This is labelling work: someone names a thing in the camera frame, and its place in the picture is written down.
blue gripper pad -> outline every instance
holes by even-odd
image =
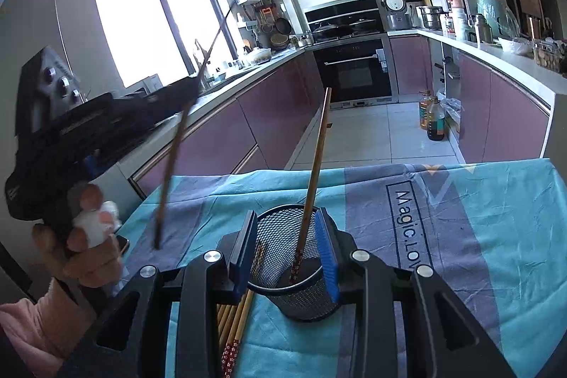
[[[256,250],[257,233],[258,217],[254,211],[250,210],[246,214],[245,223],[238,233],[229,258],[229,278],[234,282],[233,293],[238,299],[244,295],[248,286]]]
[[[337,252],[338,248],[337,239],[335,236],[336,226],[331,221],[331,217],[327,214],[325,208],[320,208],[315,214],[315,235],[317,237],[317,247],[319,249],[319,256],[321,258],[321,266],[323,278],[325,279],[325,286],[327,293],[331,296],[334,303],[338,302],[339,289],[338,289],[338,266]]]

pink sleeve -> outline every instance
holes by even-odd
[[[52,378],[90,323],[52,281],[37,304],[24,299],[0,305],[0,325],[29,370],[38,378]]]

sink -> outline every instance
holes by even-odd
[[[199,96],[214,93],[215,91],[222,89],[224,86],[230,84],[231,82],[234,82],[236,79],[239,79],[240,77],[244,76],[245,74],[249,73],[250,71],[254,71],[255,69],[257,69],[259,67],[260,67],[260,65],[250,66],[248,68],[242,69],[238,74],[234,74],[233,76],[227,77],[226,79],[220,81],[219,83],[216,83],[211,88],[200,93]]]

mesh pen holder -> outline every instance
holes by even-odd
[[[315,236],[313,208],[307,242],[297,282],[289,284],[291,265],[301,227],[303,205],[280,205],[258,217],[257,248],[264,248],[257,264],[252,265],[248,287],[265,295],[290,319],[314,322],[330,316],[338,309],[333,303],[322,276],[321,260]]]

glass bottle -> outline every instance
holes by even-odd
[[[437,96],[427,107],[427,137],[433,141],[441,141],[445,137],[445,110]]]
[[[431,104],[431,92],[426,90],[422,93],[423,98],[420,101],[420,127],[427,130],[427,107]]]

